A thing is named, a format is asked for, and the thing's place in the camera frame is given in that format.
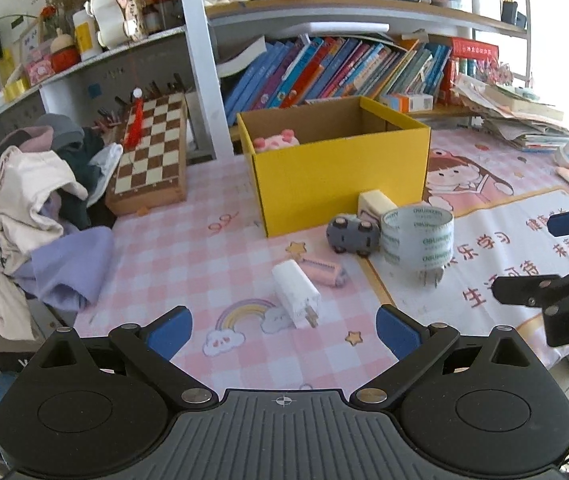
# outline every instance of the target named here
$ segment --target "chessboard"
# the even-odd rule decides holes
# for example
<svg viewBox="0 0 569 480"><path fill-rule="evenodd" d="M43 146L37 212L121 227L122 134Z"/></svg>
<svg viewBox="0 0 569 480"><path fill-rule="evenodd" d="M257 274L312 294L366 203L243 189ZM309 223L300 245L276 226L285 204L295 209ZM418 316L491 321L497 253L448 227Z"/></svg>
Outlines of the chessboard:
<svg viewBox="0 0 569 480"><path fill-rule="evenodd" d="M116 215L186 199L186 100L176 93L144 102L138 146L125 148L109 182L106 205ZM116 135L124 144L135 107Z"/></svg>

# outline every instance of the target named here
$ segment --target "gray ribbed plate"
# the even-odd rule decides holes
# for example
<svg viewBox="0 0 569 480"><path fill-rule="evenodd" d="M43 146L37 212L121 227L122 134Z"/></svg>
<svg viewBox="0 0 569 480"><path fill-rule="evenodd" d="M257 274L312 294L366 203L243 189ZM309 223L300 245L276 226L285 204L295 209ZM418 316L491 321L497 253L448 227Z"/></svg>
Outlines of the gray ribbed plate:
<svg viewBox="0 0 569 480"><path fill-rule="evenodd" d="M13 479L26 479L16 474ZM335 391L231 391L185 413L166 440L108 480L462 480L408 447L386 415ZM531 480L561 480L557 471Z"/></svg>

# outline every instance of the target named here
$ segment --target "gray toy car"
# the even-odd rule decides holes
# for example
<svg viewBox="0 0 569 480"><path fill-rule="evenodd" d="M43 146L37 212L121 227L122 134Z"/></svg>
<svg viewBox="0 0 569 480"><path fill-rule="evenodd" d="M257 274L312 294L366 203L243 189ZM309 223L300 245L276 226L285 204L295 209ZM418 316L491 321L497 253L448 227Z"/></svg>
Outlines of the gray toy car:
<svg viewBox="0 0 569 480"><path fill-rule="evenodd" d="M379 225L356 215L339 214L327 226L327 241L338 254L355 253L366 258L379 247Z"/></svg>

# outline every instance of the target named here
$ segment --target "star print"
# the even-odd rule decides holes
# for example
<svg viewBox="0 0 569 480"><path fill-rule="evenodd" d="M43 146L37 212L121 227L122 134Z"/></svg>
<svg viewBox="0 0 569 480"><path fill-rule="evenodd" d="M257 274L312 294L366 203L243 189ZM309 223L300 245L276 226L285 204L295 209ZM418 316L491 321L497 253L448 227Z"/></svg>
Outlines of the star print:
<svg viewBox="0 0 569 480"><path fill-rule="evenodd" d="M344 338L347 343L351 343L351 346L355 346L362 342L362 332L352 332L349 330L349 335Z"/></svg>
<svg viewBox="0 0 569 480"><path fill-rule="evenodd" d="M285 249L294 260L299 260L307 252L307 245L303 242L291 242Z"/></svg>

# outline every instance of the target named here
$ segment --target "open box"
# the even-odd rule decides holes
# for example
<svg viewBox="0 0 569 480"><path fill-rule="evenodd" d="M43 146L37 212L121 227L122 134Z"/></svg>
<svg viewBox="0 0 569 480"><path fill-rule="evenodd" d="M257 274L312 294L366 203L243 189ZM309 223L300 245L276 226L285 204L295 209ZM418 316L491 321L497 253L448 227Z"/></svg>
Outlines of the open box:
<svg viewBox="0 0 569 480"><path fill-rule="evenodd" d="M356 213L371 189L398 206L422 200L431 129L371 99L244 112L238 125L269 237ZM286 128L299 146L256 154L254 139Z"/></svg>

